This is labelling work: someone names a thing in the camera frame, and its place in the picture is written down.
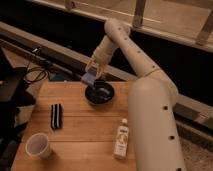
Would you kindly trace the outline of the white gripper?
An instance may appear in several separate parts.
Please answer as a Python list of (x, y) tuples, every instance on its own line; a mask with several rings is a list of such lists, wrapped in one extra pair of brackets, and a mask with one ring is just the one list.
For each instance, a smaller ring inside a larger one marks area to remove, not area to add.
[(103, 75), (106, 65), (109, 62), (110, 62), (109, 55), (93, 54), (85, 67), (85, 72), (88, 72), (88, 70), (92, 67), (93, 63), (97, 63), (98, 68), (96, 73), (96, 79), (99, 79)]

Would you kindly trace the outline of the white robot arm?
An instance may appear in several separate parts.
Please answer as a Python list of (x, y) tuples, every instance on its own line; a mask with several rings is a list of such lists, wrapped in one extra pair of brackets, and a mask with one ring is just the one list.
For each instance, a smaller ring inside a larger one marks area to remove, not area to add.
[(130, 28), (116, 18), (104, 24), (105, 36), (86, 67), (102, 76), (113, 53), (120, 49), (137, 80), (128, 92), (137, 171), (187, 171), (173, 114), (178, 88), (168, 75), (131, 38)]

